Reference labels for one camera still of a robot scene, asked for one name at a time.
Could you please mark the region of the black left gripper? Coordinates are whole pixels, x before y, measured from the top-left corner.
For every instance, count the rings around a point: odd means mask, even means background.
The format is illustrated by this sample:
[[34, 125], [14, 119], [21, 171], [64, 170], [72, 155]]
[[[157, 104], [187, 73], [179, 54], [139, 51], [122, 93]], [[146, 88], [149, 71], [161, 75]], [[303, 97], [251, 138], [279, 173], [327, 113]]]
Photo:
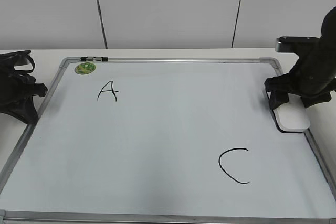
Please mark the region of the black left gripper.
[[48, 91], [30, 75], [36, 67], [30, 53], [24, 50], [1, 54], [1, 113], [25, 124], [37, 123], [33, 97], [44, 97]]

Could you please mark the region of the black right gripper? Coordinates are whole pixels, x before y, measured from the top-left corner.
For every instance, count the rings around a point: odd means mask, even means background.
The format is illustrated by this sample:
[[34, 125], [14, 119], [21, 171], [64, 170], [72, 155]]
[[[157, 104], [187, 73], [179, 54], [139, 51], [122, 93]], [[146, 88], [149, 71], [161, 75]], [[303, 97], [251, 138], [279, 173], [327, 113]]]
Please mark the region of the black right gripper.
[[335, 89], [335, 8], [326, 14], [314, 47], [294, 54], [298, 60], [287, 74], [265, 81], [270, 109], [288, 103], [288, 93], [300, 95], [305, 108], [331, 101], [329, 91]]

